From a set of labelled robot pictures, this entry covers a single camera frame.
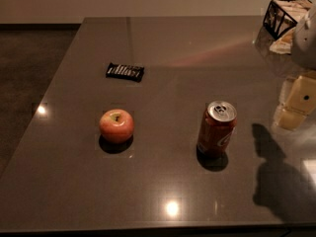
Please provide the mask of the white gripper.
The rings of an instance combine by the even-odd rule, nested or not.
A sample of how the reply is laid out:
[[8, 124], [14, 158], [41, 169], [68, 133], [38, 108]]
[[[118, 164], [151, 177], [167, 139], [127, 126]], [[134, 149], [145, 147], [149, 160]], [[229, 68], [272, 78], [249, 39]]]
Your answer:
[[[297, 23], [291, 56], [294, 63], [316, 69], [316, 6]], [[275, 125], [285, 130], [296, 130], [316, 109], [316, 78], [300, 75], [286, 78], [279, 94]]]

